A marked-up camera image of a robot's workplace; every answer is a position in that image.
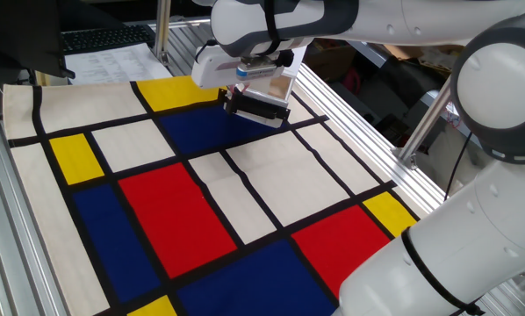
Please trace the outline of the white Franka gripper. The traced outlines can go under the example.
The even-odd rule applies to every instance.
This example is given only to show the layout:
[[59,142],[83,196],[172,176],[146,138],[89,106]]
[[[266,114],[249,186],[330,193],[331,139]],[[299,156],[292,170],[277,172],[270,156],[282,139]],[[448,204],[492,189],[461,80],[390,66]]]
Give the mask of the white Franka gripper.
[[[194,60],[191,78],[201,89],[247,84],[279,77],[294,65],[296,58],[295,49],[267,56],[231,57],[219,45],[201,47]],[[244,85],[235,85],[232,93],[242,94],[245,89]]]

